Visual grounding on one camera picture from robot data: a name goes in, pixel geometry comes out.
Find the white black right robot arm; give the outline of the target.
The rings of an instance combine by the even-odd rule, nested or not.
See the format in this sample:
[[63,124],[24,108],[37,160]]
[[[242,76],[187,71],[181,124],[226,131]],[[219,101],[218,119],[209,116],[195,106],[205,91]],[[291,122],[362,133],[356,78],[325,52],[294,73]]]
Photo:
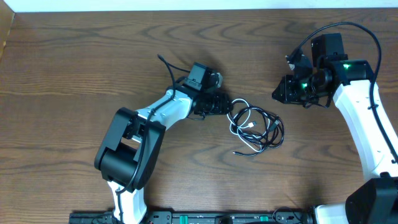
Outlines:
[[343,203],[313,209],[314,223],[397,223],[397,134],[365,60],[324,60],[313,72],[284,76],[272,93],[283,104],[316,105],[325,96],[343,115],[361,161],[364,184]]

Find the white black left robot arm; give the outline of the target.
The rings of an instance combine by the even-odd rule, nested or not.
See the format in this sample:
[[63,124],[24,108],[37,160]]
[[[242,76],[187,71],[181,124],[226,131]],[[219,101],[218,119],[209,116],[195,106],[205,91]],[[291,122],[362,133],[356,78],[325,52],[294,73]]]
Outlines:
[[203,117],[232,110],[229,95],[219,90],[169,87],[155,103],[115,113],[94,160],[111,187],[115,223],[140,223],[147,212],[144,186],[152,175],[165,132],[191,113]]

